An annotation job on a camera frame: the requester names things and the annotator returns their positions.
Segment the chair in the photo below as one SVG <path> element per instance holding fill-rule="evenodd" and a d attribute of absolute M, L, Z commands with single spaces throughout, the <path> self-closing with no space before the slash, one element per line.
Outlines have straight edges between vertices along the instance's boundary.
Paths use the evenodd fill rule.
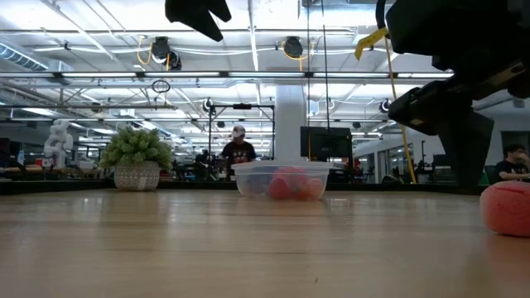
<path fill-rule="evenodd" d="M 486 172 L 486 176 L 488 177 L 488 182 L 490 185 L 494 185 L 495 183 L 499 182 L 495 166 L 485 166 L 484 171 Z"/>

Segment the person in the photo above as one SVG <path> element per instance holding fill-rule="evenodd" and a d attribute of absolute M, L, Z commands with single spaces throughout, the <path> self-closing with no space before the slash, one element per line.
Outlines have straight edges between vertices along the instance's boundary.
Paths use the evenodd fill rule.
<path fill-rule="evenodd" d="M 256 151 L 254 146 L 245 139 L 245 128 L 242 126 L 235 126 L 232 130 L 232 141 L 224 147 L 221 156 L 226 159 L 226 175 L 227 180 L 234 175 L 231 166 L 238 163 L 250 162 L 256 159 Z"/>
<path fill-rule="evenodd" d="M 495 167 L 499 181 L 530 179 L 530 158 L 523 145 L 510 145 L 504 148 L 504 161 Z"/>

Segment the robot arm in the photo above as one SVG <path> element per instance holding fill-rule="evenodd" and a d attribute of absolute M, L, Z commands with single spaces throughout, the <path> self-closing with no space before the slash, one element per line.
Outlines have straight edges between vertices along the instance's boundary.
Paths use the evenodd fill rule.
<path fill-rule="evenodd" d="M 385 2 L 378 0 L 380 27 Z M 388 10 L 395 52 L 432 56 L 434 67 L 454 72 L 410 90 L 391 104 L 388 116 L 439 136 L 461 185 L 478 184 L 494 126 L 473 111 L 473 101 L 502 89 L 530 97 L 529 17 L 524 0 L 397 0 Z"/>

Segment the cable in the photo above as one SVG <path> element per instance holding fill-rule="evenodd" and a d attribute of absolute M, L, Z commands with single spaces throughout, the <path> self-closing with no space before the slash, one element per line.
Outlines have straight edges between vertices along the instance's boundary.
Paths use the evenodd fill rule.
<path fill-rule="evenodd" d="M 394 82 L 394 73 L 392 70 L 392 59 L 390 58 L 390 46 L 388 45 L 388 38 L 384 37 L 384 45 L 387 48 L 387 59 L 388 59 L 388 70 L 390 71 L 390 83 L 392 85 L 392 94 L 394 101 L 398 99 L 396 94 L 396 85 Z M 407 130 L 403 125 L 401 127 L 401 134 L 403 137 L 403 147 L 405 148 L 405 156 L 407 157 L 408 171 L 411 173 L 412 183 L 416 184 L 416 176 L 414 175 L 414 166 L 412 165 L 411 154 L 408 151 L 408 142 L 407 142 Z"/>
<path fill-rule="evenodd" d="M 147 62 L 145 62 L 142 60 L 142 57 L 140 57 L 140 48 L 142 47 L 142 41 L 143 41 L 143 36 L 140 36 L 140 42 L 138 43 L 138 49 L 137 49 L 136 56 L 138 58 L 138 61 L 140 61 L 140 63 L 142 63 L 143 65 L 148 65 L 151 62 L 152 43 L 151 45 L 149 45 L 149 59 L 147 60 Z"/>

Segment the plastic container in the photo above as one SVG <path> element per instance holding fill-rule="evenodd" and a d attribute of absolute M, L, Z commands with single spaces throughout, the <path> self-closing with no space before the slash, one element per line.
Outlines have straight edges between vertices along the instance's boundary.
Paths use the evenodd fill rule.
<path fill-rule="evenodd" d="M 255 161 L 232 165 L 241 195 L 315 200 L 324 194 L 332 164 Z"/>

